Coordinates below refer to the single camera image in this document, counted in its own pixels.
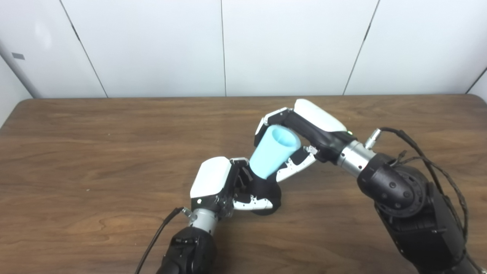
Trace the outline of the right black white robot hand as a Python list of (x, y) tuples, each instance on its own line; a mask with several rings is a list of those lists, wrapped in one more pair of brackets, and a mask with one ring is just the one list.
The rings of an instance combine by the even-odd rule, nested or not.
[(261, 118), (250, 166), (269, 182), (281, 182), (315, 161), (337, 164), (356, 138), (334, 116), (306, 99)]

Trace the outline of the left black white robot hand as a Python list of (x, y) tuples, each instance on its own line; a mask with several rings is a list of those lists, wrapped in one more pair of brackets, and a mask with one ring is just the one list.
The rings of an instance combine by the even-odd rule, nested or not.
[(209, 158), (198, 170), (190, 189), (190, 209), (208, 210), (218, 219), (231, 217), (235, 210), (270, 215), (282, 205), (276, 182), (258, 177), (247, 158)]

